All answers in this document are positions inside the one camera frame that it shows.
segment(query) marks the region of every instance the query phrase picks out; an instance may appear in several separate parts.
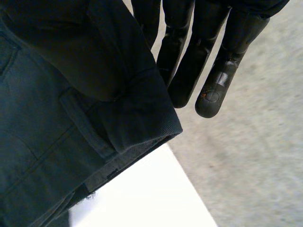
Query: floor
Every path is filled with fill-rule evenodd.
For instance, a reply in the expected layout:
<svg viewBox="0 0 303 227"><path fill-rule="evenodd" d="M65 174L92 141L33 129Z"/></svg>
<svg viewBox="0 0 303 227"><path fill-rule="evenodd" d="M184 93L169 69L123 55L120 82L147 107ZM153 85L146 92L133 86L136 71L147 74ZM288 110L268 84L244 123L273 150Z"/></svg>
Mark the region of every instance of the floor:
<svg viewBox="0 0 303 227"><path fill-rule="evenodd" d="M303 227L302 12L303 1L291 0L271 19L219 114L203 119L194 104L223 27L189 104L177 110L184 132L169 145L218 226ZM155 58L164 32L162 11Z"/></svg>

